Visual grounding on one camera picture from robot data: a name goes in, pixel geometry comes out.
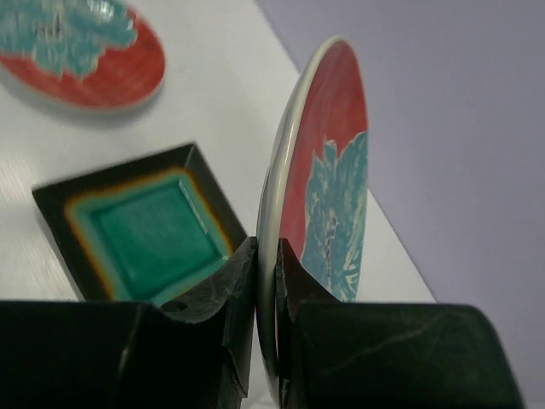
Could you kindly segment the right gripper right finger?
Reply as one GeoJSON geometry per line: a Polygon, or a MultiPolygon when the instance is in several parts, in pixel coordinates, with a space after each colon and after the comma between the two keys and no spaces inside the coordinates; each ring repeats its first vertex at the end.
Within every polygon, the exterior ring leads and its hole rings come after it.
{"type": "Polygon", "coordinates": [[[283,408],[521,408],[502,343],[476,307],[341,302],[278,244],[283,408]]]}

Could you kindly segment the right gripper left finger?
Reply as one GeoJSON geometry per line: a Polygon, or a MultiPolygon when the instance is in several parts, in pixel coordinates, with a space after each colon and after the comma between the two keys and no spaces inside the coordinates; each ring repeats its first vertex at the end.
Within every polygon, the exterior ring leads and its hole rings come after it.
{"type": "Polygon", "coordinates": [[[257,243],[147,302],[1,304],[4,408],[237,408],[248,394],[257,243]]]}

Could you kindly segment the black green square plate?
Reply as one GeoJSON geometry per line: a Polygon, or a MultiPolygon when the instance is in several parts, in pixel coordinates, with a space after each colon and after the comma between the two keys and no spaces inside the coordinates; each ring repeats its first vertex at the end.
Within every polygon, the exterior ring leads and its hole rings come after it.
{"type": "Polygon", "coordinates": [[[164,304],[247,236],[195,143],[34,187],[32,196],[87,301],[164,304]]]}

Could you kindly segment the red teal round plate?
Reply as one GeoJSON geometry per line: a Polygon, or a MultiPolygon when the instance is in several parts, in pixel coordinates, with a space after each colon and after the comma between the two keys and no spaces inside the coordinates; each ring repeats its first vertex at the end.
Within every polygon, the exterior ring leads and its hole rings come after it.
{"type": "Polygon", "coordinates": [[[257,222],[256,319],[267,385],[280,399],[275,267],[286,239],[334,298],[355,300],[368,185],[368,117],[359,62],[341,36],[314,51],[278,126],[257,222]]]}
{"type": "Polygon", "coordinates": [[[125,1],[3,1],[1,69],[51,101],[114,112],[156,94],[166,57],[125,1]]]}

